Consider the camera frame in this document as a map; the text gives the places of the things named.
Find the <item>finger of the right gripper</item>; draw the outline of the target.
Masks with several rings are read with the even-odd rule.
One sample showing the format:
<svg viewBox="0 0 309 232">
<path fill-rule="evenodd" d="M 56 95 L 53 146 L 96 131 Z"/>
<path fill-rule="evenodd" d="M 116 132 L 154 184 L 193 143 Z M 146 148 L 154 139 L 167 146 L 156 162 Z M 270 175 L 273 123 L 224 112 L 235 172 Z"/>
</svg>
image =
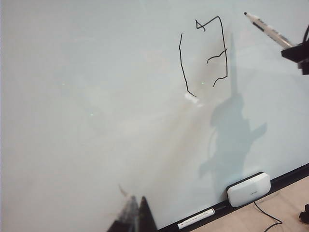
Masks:
<svg viewBox="0 0 309 232">
<path fill-rule="evenodd" d="M 281 56 L 297 64 L 303 75 L 309 74 L 309 42 L 305 41 L 281 51 Z"/>
</svg>

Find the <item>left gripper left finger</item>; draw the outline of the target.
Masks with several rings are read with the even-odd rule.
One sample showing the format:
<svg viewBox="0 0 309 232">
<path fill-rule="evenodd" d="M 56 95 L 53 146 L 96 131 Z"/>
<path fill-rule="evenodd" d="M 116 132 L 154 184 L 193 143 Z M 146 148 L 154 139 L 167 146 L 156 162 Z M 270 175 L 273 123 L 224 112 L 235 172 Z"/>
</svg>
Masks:
<svg viewBox="0 0 309 232">
<path fill-rule="evenodd" d="M 135 196 L 130 196 L 108 232 L 135 232 L 138 223 L 139 206 Z"/>
</svg>

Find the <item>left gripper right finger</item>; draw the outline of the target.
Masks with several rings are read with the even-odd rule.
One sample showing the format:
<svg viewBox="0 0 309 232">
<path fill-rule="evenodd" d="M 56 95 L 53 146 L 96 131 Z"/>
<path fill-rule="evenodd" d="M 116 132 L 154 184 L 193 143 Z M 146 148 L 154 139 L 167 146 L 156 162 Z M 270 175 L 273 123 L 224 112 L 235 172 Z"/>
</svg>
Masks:
<svg viewBox="0 0 309 232">
<path fill-rule="evenodd" d="M 157 232 L 157 226 L 145 196 L 142 196 L 139 207 L 139 231 Z"/>
</svg>

